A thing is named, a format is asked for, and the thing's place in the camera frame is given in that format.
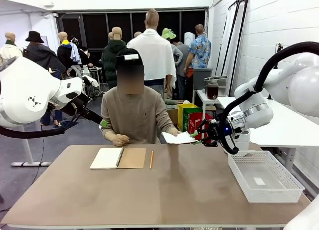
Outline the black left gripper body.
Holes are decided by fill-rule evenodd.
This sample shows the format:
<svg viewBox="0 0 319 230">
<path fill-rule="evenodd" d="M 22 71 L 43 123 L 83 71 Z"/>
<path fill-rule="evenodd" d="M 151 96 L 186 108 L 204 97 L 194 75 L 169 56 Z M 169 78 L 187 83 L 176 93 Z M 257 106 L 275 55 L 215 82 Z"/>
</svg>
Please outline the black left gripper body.
<svg viewBox="0 0 319 230">
<path fill-rule="evenodd" d="M 72 103 L 77 107 L 80 117 L 90 120 L 96 124 L 100 124 L 103 118 L 87 107 L 89 102 L 90 98 L 87 95 L 79 95 L 72 100 Z"/>
</svg>

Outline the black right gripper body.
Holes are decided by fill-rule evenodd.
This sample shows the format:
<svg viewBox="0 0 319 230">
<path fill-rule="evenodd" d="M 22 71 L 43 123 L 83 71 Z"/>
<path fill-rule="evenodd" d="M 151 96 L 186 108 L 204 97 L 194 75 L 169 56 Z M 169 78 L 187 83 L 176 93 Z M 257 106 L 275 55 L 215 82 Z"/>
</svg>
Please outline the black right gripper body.
<svg viewBox="0 0 319 230">
<path fill-rule="evenodd" d="M 224 124 L 223 124 L 223 126 L 222 126 L 222 128 L 221 128 L 220 127 L 220 119 L 221 119 L 221 117 L 220 116 L 216 116 L 215 119 L 216 119 L 217 125 L 218 125 L 218 127 L 217 127 L 218 136 L 216 137 L 216 140 L 219 141 L 220 143 L 222 143 L 220 136 L 223 133 L 224 140 L 225 140 L 224 142 L 226 143 L 227 142 L 226 141 L 226 136 L 229 136 L 231 134 L 231 126 L 229 124 L 229 121 L 226 119 Z"/>
</svg>

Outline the person's right hand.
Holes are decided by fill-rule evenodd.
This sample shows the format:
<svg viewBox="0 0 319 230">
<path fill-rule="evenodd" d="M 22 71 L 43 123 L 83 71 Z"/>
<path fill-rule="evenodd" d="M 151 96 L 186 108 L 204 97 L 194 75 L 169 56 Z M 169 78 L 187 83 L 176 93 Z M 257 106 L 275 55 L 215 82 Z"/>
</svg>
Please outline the person's right hand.
<svg viewBox="0 0 319 230">
<path fill-rule="evenodd" d="M 111 133 L 108 140 L 113 143 L 114 146 L 121 147 L 129 143 L 130 138 L 126 135 Z"/>
</svg>

